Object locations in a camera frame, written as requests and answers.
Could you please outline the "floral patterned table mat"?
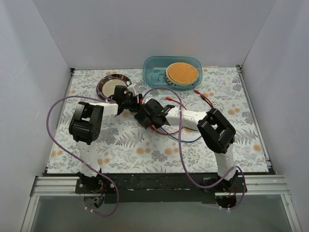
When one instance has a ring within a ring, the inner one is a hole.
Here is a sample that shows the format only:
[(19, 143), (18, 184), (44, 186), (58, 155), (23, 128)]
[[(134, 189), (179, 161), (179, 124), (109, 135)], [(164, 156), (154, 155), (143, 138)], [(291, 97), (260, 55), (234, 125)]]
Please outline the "floral patterned table mat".
[[(203, 80), (194, 89), (178, 95), (157, 89), (151, 90), (144, 82), (141, 69), (77, 70), (69, 87), (69, 99), (65, 102), (58, 126), (47, 172), (49, 174), (74, 174), (82, 164), (77, 160), (78, 147), (69, 134), (69, 123), (79, 101), (96, 98), (96, 86), (110, 74), (127, 76), (139, 93), (147, 94), (163, 106), (176, 104), (181, 99), (192, 111), (207, 111), (209, 105), (201, 95), (210, 99), (236, 129), (233, 154), (235, 164), (246, 173), (266, 173), (267, 155), (260, 141), (252, 111), (247, 102), (241, 78), (235, 67), (204, 68)], [(106, 118), (102, 122), (97, 139), (98, 163), (105, 173), (181, 173), (184, 171), (177, 141), (177, 127), (165, 127), (168, 135), (152, 129), (144, 129), (133, 113)], [(214, 153), (207, 148), (198, 132), (182, 130), (182, 155), (186, 169), (192, 173), (217, 171)]]

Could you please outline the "dark rimmed beige plate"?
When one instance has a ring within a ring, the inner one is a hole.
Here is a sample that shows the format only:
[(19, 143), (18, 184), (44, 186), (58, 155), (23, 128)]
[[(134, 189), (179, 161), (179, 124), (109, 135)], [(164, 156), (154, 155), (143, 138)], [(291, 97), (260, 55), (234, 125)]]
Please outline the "dark rimmed beige plate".
[(97, 84), (97, 96), (102, 100), (110, 99), (114, 94), (114, 89), (117, 85), (127, 87), (131, 84), (131, 80), (125, 75), (117, 73), (107, 75), (102, 78)]

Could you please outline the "teal transparent plastic container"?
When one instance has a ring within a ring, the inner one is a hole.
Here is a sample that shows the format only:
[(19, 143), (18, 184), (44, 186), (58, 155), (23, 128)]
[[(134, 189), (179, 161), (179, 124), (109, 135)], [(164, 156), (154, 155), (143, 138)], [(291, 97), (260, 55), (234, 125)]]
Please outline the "teal transparent plastic container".
[(152, 56), (145, 60), (143, 80), (151, 87), (193, 90), (202, 82), (200, 62), (192, 57)]

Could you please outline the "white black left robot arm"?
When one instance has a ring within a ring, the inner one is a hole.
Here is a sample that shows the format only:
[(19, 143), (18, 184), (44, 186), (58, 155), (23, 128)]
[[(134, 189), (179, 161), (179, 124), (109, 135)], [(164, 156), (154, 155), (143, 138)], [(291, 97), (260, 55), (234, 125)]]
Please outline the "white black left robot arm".
[(137, 113), (141, 108), (142, 94), (136, 93), (134, 85), (116, 85), (114, 93), (103, 100), (96, 102), (78, 102), (73, 113), (69, 134), (79, 148), (80, 159), (84, 167), (80, 171), (82, 177), (89, 177), (86, 182), (87, 189), (92, 193), (102, 190), (103, 182), (97, 178), (100, 171), (96, 146), (104, 118), (117, 116), (124, 110)]

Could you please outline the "aluminium frame rail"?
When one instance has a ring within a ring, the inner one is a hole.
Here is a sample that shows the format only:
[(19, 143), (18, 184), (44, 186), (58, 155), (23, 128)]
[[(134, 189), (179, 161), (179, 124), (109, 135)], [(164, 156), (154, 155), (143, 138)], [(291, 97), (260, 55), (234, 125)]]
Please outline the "aluminium frame rail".
[[(76, 176), (36, 177), (31, 196), (78, 196)], [(289, 194), (283, 175), (250, 175), (246, 177), (247, 195)]]

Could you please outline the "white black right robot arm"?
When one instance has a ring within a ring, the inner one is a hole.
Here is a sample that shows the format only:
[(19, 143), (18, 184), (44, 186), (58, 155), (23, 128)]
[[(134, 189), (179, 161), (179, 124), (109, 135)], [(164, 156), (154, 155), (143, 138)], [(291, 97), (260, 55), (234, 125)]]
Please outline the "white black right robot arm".
[(174, 105), (163, 107), (157, 100), (148, 99), (134, 118), (145, 129), (150, 126), (160, 128), (168, 125), (200, 132), (208, 149), (215, 154), (218, 180), (209, 186), (202, 186), (193, 180), (186, 169), (182, 155), (182, 143), (179, 139), (180, 159), (187, 177), (195, 186), (202, 189), (212, 189), (219, 185), (222, 191), (229, 192), (235, 188), (238, 177), (233, 158), (236, 130), (218, 109), (211, 108), (208, 112), (195, 112), (177, 108)]

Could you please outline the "black network switch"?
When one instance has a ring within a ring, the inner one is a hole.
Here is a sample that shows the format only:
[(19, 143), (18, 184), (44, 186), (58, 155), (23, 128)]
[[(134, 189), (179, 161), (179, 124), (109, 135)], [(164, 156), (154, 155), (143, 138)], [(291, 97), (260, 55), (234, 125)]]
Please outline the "black network switch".
[(145, 129), (148, 129), (152, 124), (149, 115), (145, 112), (138, 112), (134, 115), (135, 120)]

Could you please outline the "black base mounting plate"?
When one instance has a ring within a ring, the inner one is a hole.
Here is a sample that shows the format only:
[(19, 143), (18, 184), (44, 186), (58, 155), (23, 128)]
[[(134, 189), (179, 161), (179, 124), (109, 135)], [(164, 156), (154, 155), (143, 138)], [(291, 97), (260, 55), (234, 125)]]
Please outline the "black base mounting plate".
[(246, 177), (238, 175), (233, 189), (224, 190), (221, 185), (210, 189), (195, 186), (185, 174), (108, 174), (89, 178), (80, 174), (64, 175), (78, 177), (75, 193), (92, 198), (97, 207), (103, 203), (158, 203), (201, 202), (216, 205), (236, 204), (242, 193), (247, 192)]

